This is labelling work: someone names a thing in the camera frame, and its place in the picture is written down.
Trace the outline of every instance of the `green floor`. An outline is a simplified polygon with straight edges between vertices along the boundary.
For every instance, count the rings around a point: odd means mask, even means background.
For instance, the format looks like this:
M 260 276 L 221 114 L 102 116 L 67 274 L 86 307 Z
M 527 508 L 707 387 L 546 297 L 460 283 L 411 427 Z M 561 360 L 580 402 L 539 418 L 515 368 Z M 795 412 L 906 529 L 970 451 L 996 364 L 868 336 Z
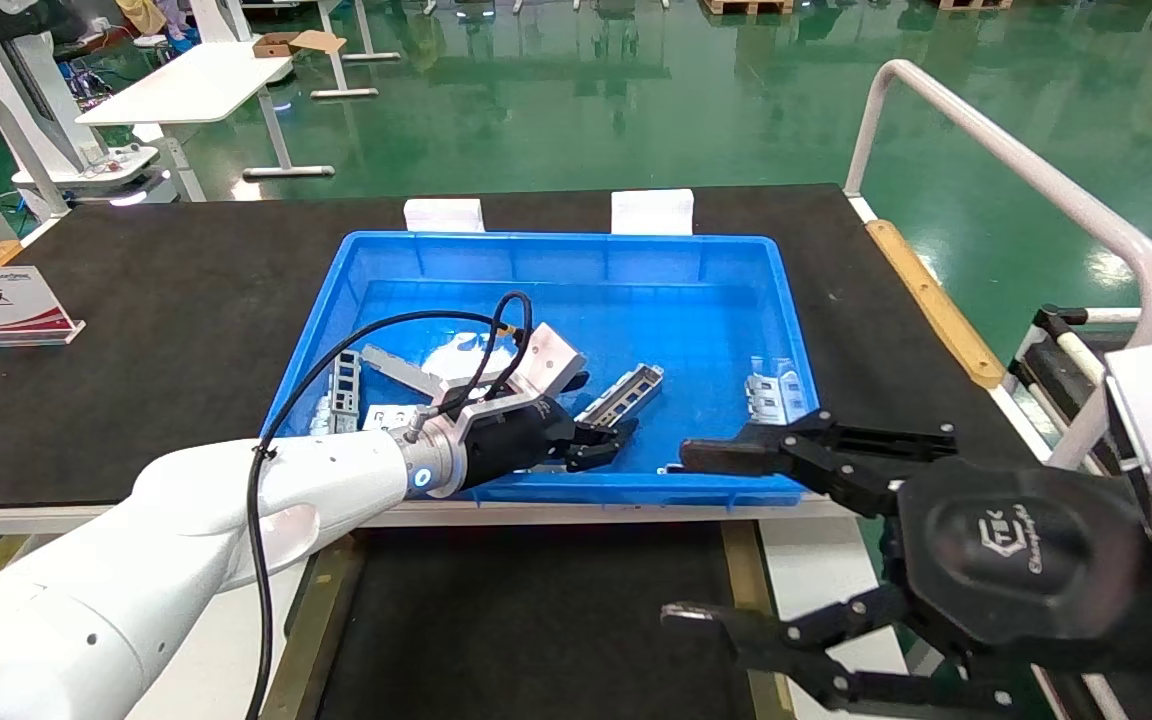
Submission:
M 1149 0 L 1015 0 L 996 13 L 799 0 L 758 18 L 714 18 L 696 0 L 667 12 L 588 0 L 579 13 L 526 0 L 491 20 L 488 5 L 440 5 L 433 17 L 369 5 L 376 46 L 403 54 L 347 67 L 351 85 L 379 88 L 374 99 L 311 100 L 333 78 L 325 55 L 306 53 L 274 88 L 293 160 L 333 164 L 335 177 L 243 182 L 242 168 L 274 162 L 252 100 L 191 128 L 185 150 L 209 196 L 841 183 L 870 78 L 908 58 L 1152 236 Z M 334 15 L 353 50 L 351 10 Z M 257 31 L 319 22 L 312 5 L 251 17 Z M 134 50 L 116 53 L 121 73 L 143 73 Z M 864 192 L 1000 354 L 1039 302 L 1135 304 L 1121 263 L 908 91 L 888 100 Z

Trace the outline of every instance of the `black cable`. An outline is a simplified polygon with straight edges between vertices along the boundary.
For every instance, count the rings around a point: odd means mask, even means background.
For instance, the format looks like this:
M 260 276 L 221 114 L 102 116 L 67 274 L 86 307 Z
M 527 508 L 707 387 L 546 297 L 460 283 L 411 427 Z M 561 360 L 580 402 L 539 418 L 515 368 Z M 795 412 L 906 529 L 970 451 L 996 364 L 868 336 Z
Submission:
M 332 364 L 341 351 L 347 350 L 349 346 L 361 341 L 370 333 L 374 333 L 380 328 L 388 328 L 389 325 L 396 325 L 399 323 L 408 323 L 408 320 L 424 320 L 424 319 L 453 319 L 453 320 L 473 320 L 475 323 L 486 323 L 488 327 L 492 328 L 492 338 L 495 338 L 497 328 L 511 331 L 509 325 L 500 321 L 500 311 L 505 309 L 507 300 L 502 300 L 497 306 L 497 314 L 488 318 L 485 314 L 467 313 L 462 310 L 417 310 L 415 313 L 402 313 L 394 314 L 392 318 L 385 318 L 384 320 L 376 320 L 365 325 L 364 328 L 357 329 L 349 334 L 349 338 L 338 342 L 332 350 L 328 350 L 323 357 L 314 363 L 313 366 L 308 370 L 305 377 L 301 378 L 301 382 L 296 384 L 296 387 L 291 388 L 291 395 L 283 401 L 283 404 L 279 407 L 278 414 L 274 414 L 274 419 L 270 422 L 270 426 L 265 429 L 262 433 L 260 442 L 253 448 L 252 465 L 250 473 L 247 475 L 247 537 L 251 541 L 252 551 L 252 568 L 256 575 L 256 592 L 260 597 L 260 664 L 257 665 L 256 669 L 256 688 L 252 688 L 251 702 L 247 705 L 247 720 L 257 720 L 260 715 L 260 705 L 265 702 L 265 689 L 270 687 L 270 666 L 273 665 L 274 660 L 274 604 L 273 598 L 270 596 L 270 567 L 265 564 L 265 543 L 260 537 L 260 470 L 262 465 L 265 464 L 265 460 L 274 457 L 275 450 L 270 450 L 270 444 L 274 442 L 274 434 L 278 429 L 282 427 L 287 416 L 291 414 L 291 408 L 296 406 L 296 402 L 301 396 L 305 395 L 305 391 L 310 388 L 311 384 L 314 384 L 314 379 L 319 377 L 326 366 Z M 531 301 L 526 301 L 526 318 L 530 319 L 530 304 Z M 518 336 L 516 334 L 515 340 L 517 342 L 525 342 L 526 336 Z M 488 351 L 486 355 L 491 355 L 490 350 L 492 343 L 488 342 Z
M 522 364 L 522 356 L 526 354 L 526 346 L 531 343 L 531 300 L 524 293 L 510 290 L 503 294 L 502 301 L 508 301 L 511 297 L 517 297 L 522 302 L 522 340 L 518 342 L 518 351 L 513 355 L 513 359 L 509 359 L 509 364 L 506 365 L 506 369 L 495 379 L 492 387 L 488 387 L 488 392 L 483 396 L 483 400 L 492 400 L 497 396 L 500 388 L 503 388 L 505 382 L 509 381 L 513 372 Z
M 518 367 L 518 364 L 522 363 L 522 355 L 526 351 L 526 343 L 531 342 L 531 300 L 524 295 L 524 293 L 510 290 L 505 293 L 503 296 L 500 296 L 495 311 L 492 313 L 493 327 L 497 327 L 497 325 L 503 325 L 503 323 L 500 321 L 500 316 L 505 313 L 505 309 L 509 305 L 509 301 L 515 300 L 515 297 L 522 302 L 522 338 L 517 341 L 518 351 L 513 355 L 513 359 L 509 361 L 507 369 L 500 373 L 495 381 L 492 382 L 492 386 L 488 387 L 488 392 L 486 392 L 486 395 L 483 396 L 484 400 L 492 400 L 495 392 L 498 392 L 500 387 L 505 386 L 505 381 L 508 381 L 509 376 L 511 376 Z M 465 406 L 467 401 L 470 400 L 470 393 L 473 392 L 473 388 L 479 387 L 483 373 L 486 372 L 488 362 L 492 361 L 492 351 L 494 348 L 495 333 L 492 333 L 488 334 L 488 344 L 486 344 L 483 350 L 483 359 L 479 359 L 479 366 L 477 366 L 473 374 L 471 374 L 470 382 L 467 384 L 465 388 L 463 388 L 458 395 L 447 397 L 441 406 L 437 407 L 435 415 L 452 414 L 452 411 L 456 411 L 461 407 Z

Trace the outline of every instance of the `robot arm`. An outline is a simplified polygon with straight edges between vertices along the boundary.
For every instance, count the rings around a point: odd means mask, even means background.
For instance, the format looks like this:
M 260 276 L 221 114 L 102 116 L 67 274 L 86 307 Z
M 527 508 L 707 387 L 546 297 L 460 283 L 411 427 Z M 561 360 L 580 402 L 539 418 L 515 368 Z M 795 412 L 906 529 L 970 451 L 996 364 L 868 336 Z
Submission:
M 591 429 L 554 401 L 579 387 L 584 357 L 545 324 L 531 346 L 501 397 L 409 429 L 275 439 L 259 495 L 270 573 L 404 498 L 564 460 L 591 434 L 620 447 L 632 424 Z M 122 503 L 0 573 L 0 720 L 127 715 L 211 597 L 252 582 L 244 498 L 256 444 L 151 462 Z
M 662 622 L 717 632 L 738 665 L 795 680 L 824 707 L 888 717 L 1023 714 L 1016 667 L 1152 675 L 1152 346 L 1108 355 L 1111 429 L 1126 478 L 982 468 L 947 435 L 849 429 L 817 411 L 730 441 L 687 441 L 685 471 L 782 473 L 882 518 L 884 583 L 780 620 L 672 602 Z M 912 461 L 882 473 L 858 455 Z M 849 670 L 842 642 L 904 624 L 961 683 Z
M 124 717 L 211 597 L 251 582 L 243 495 L 256 441 L 173 452 L 100 518 L 0 573 L 0 719 Z M 384 432 L 287 438 L 262 483 L 271 573 L 401 502 Z

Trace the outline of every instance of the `black table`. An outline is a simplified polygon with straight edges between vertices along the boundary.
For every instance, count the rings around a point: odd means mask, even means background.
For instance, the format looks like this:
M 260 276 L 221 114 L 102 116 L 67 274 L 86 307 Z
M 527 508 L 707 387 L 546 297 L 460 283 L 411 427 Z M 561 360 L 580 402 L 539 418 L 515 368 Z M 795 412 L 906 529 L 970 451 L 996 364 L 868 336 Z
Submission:
M 166 452 L 255 435 L 340 238 L 403 228 L 402 206 L 88 206 L 61 220 L 14 264 L 40 266 L 88 328 L 69 347 L 0 350 L 0 509 L 118 502 Z M 483 210 L 499 232 L 611 227 L 605 191 L 485 196 Z M 836 187 L 700 188 L 695 232 L 776 242 L 840 419 L 952 423 L 965 455 L 1034 462 Z M 662 598 L 730 600 L 717 524 L 667 528 L 372 533 L 321 717 L 748 717 L 717 647 L 654 627 Z
M 83 206 L 13 260 L 88 328 L 0 350 L 0 507 L 108 505 L 166 452 L 253 437 L 340 238 L 402 199 Z M 607 192 L 486 196 L 490 229 L 605 232 Z M 833 185 L 702 188 L 695 232 L 781 247 L 819 396 L 839 418 L 954 423 L 983 461 L 1032 460 L 969 382 Z

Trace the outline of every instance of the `blue plastic tray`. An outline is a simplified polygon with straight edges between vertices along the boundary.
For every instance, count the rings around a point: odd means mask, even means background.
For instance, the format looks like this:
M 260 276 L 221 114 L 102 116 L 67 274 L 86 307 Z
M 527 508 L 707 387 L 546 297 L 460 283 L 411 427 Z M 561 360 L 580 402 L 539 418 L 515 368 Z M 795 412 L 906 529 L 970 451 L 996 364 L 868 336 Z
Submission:
M 525 291 L 535 323 L 548 323 L 586 356 L 590 381 L 563 395 L 573 414 L 639 363 L 664 369 L 664 387 L 639 414 L 616 461 L 585 473 L 513 473 L 463 493 L 477 501 L 641 505 L 795 505 L 786 478 L 658 473 L 689 437 L 732 437 L 749 418 L 744 382 L 753 356 L 785 357 L 819 406 L 803 333 L 776 245 L 765 237 L 612 234 L 356 232 L 344 238 L 274 397 L 273 412 L 317 357 L 362 324 L 411 310 L 490 314 L 500 295 Z M 521 323 L 517 304 L 508 323 Z M 419 320 L 365 338 L 420 364 L 473 323 Z M 305 434 L 326 374 L 297 403 L 280 435 Z M 366 404 L 427 401 L 378 373 Z

